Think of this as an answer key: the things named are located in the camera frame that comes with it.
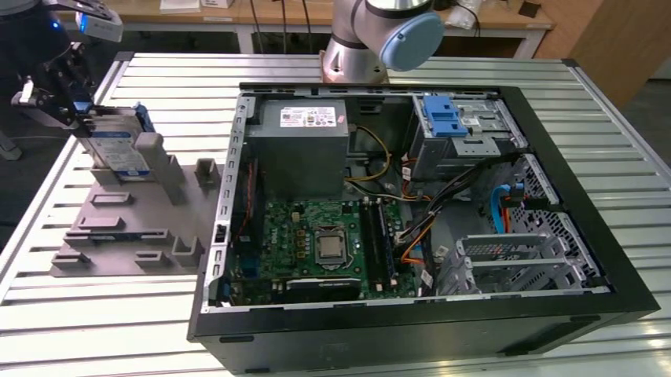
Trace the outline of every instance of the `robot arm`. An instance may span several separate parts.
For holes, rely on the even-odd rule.
[[[321,72],[326,82],[377,83],[414,69],[443,39],[432,0],[337,0]]]
[[[73,10],[80,31],[120,41],[118,15],[100,0],[2,0],[0,51],[22,81],[12,104],[45,126],[88,137],[81,116],[92,105],[96,83],[84,58],[84,46],[70,43],[54,10]]]

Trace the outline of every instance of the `ram slot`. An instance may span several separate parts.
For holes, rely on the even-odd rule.
[[[396,285],[390,238],[380,203],[362,200],[358,205],[368,284],[373,291]]]

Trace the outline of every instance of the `white label sticker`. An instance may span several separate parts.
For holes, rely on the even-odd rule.
[[[402,179],[404,179],[405,181],[409,181],[409,179],[410,179],[410,177],[412,177],[412,170],[410,170],[408,167],[402,167],[402,168],[400,169],[400,173],[401,173],[401,175],[402,175]]]
[[[88,139],[96,153],[114,172],[140,176],[149,172],[141,154],[133,149],[133,139],[126,132],[94,132]]]
[[[284,108],[280,127],[334,127],[336,108]]]
[[[449,249],[445,248],[445,246],[440,245],[439,249],[433,252],[433,257],[444,257],[449,252]]]
[[[527,24],[527,28],[529,29],[549,29],[552,25],[549,24]]]
[[[426,284],[426,287],[433,285],[433,278],[430,277],[430,274],[426,273],[426,270],[421,271],[421,281]]]
[[[480,121],[477,118],[461,118],[461,124],[464,126],[480,126]]]
[[[230,17],[202,17],[202,21],[205,22],[230,22]]]

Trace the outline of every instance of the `motherboard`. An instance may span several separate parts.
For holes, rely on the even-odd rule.
[[[394,201],[266,202],[261,252],[237,257],[237,297],[248,305],[413,297],[413,270],[397,272],[382,247],[401,227]]]

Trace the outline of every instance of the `gray robot arm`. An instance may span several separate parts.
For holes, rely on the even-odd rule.
[[[443,38],[432,0],[337,0],[321,62],[326,82],[376,83],[385,68],[414,69]]]

